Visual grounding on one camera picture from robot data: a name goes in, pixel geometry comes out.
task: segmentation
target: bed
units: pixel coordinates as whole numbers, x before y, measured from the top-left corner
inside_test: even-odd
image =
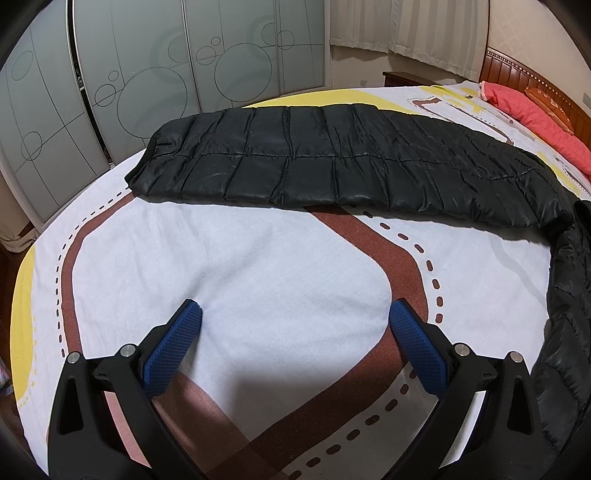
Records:
[[[591,200],[581,172],[478,93],[478,84],[463,82],[330,90],[257,106],[368,103],[463,124],[536,154],[564,187]],[[204,310],[200,339],[154,404],[211,479],[238,478],[245,465],[253,479],[383,476],[436,403],[397,354],[387,328],[394,294],[414,299],[452,343],[500,358],[518,351],[529,369],[537,359],[550,251],[536,232],[357,206],[335,216],[150,203],[124,180],[141,155],[66,208],[18,274],[14,389],[45,470],[51,405],[68,353],[93,358],[138,343],[185,298]],[[108,400],[128,452],[145,461],[116,399]],[[477,395],[446,462],[461,454],[481,402]]]

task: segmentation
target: wooden nightstand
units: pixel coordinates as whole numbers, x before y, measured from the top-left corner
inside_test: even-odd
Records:
[[[435,85],[436,82],[406,72],[383,72],[385,87],[416,87]]]

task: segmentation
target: wall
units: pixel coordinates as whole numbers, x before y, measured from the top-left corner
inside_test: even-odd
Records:
[[[491,0],[488,44],[554,83],[591,115],[591,70],[552,12],[538,0]]]
[[[334,45],[330,47],[330,52],[330,87],[334,89],[383,87],[382,72],[408,72],[441,84],[464,80],[453,73],[401,55]]]

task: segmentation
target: pink pillow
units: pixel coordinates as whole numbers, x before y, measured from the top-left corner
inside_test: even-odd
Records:
[[[562,130],[554,120],[523,93],[496,83],[482,82],[482,99],[529,128],[591,180],[591,150]]]

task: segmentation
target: quilted jacket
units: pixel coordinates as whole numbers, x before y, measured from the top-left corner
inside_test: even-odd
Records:
[[[548,464],[588,415],[591,203],[535,155],[369,105],[229,109],[165,124],[126,180],[155,199],[365,204],[541,229],[551,244],[550,322],[532,378]]]

